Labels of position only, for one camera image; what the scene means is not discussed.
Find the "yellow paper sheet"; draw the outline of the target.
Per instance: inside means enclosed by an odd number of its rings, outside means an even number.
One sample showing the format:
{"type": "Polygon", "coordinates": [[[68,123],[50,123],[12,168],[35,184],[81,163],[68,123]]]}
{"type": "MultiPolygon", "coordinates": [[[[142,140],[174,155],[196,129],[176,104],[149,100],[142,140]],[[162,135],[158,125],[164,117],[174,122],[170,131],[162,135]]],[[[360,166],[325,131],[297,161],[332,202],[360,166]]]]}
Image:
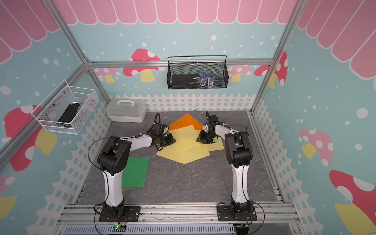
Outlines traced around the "yellow paper sheet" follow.
{"type": "Polygon", "coordinates": [[[157,152],[157,155],[178,163],[188,164],[199,159],[210,156],[210,153],[203,145],[194,146],[187,149],[178,149],[168,146],[157,152]]]}
{"type": "Polygon", "coordinates": [[[207,145],[207,150],[209,152],[223,150],[223,149],[224,149],[224,145],[223,145],[222,139],[220,137],[218,137],[216,139],[216,142],[207,145]]]}
{"type": "Polygon", "coordinates": [[[200,145],[197,142],[198,134],[193,125],[171,130],[173,138],[176,140],[170,147],[172,151],[179,152],[200,145]]]}

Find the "yellow paper sheet bottom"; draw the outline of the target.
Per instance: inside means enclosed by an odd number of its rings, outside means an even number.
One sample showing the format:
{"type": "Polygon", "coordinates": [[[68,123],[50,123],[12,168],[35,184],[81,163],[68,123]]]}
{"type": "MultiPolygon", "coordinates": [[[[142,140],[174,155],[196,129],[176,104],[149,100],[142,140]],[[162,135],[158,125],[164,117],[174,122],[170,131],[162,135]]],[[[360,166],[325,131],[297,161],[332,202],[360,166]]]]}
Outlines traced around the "yellow paper sheet bottom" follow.
{"type": "Polygon", "coordinates": [[[199,159],[210,156],[210,153],[203,145],[194,146],[187,149],[178,149],[168,146],[157,152],[157,155],[178,163],[188,164],[199,159]]]}

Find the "green paper sheet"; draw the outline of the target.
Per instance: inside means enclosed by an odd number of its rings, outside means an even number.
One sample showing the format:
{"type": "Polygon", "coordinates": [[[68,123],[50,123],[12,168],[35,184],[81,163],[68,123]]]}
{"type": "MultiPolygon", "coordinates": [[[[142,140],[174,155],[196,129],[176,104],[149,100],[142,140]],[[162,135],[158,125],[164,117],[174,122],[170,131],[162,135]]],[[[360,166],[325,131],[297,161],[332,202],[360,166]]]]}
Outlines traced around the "green paper sheet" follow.
{"type": "Polygon", "coordinates": [[[122,174],[121,186],[123,188],[143,188],[150,158],[129,157],[122,174]]]}

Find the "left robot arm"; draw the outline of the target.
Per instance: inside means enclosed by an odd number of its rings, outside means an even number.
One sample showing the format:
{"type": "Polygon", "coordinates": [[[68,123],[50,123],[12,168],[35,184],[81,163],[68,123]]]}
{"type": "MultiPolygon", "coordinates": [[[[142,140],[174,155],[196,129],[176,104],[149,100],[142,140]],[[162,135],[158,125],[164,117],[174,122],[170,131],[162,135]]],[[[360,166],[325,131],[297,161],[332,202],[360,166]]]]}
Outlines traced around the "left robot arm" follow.
{"type": "Polygon", "coordinates": [[[129,154],[133,150],[156,147],[158,151],[176,142],[169,133],[169,126],[161,123],[161,115],[157,113],[152,126],[145,133],[133,137],[110,136],[105,138],[97,158],[97,164],[90,163],[98,168],[105,181],[105,199],[102,210],[95,209],[99,214],[99,222],[137,222],[140,213],[139,206],[125,206],[121,189],[122,174],[127,165],[129,154]]]}

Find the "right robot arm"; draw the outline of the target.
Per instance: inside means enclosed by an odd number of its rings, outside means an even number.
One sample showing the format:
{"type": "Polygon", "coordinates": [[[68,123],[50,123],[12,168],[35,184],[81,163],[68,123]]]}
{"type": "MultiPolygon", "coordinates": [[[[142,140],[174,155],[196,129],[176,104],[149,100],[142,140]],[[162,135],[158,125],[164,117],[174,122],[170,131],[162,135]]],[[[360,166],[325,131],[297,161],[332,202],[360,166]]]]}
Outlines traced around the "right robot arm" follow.
{"type": "Polygon", "coordinates": [[[248,195],[247,174],[253,158],[249,134],[238,131],[228,124],[220,122],[216,115],[205,112],[207,122],[203,125],[197,138],[201,144],[214,144],[218,138],[225,142],[226,159],[231,165],[233,176],[233,191],[230,196],[230,215],[234,220],[253,220],[251,211],[253,205],[248,195]]]}

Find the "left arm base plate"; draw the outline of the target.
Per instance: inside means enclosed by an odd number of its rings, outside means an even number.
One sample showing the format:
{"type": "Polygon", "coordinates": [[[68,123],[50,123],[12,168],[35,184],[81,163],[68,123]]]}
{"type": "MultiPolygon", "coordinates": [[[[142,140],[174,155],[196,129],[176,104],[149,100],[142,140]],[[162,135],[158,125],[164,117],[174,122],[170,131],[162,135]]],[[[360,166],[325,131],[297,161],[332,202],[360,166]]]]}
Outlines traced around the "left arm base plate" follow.
{"type": "Polygon", "coordinates": [[[99,222],[138,222],[140,210],[140,206],[120,204],[117,207],[111,207],[105,204],[100,213],[99,222]]]}

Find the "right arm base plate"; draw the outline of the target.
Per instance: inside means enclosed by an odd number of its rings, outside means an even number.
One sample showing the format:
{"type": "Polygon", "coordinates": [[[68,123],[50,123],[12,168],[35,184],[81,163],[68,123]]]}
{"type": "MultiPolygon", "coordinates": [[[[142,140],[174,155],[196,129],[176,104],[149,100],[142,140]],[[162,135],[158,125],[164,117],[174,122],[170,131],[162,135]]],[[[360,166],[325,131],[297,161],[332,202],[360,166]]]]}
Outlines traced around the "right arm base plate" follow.
{"type": "Polygon", "coordinates": [[[236,211],[231,206],[218,204],[216,206],[218,221],[257,221],[257,214],[254,206],[247,209],[236,211]]]}

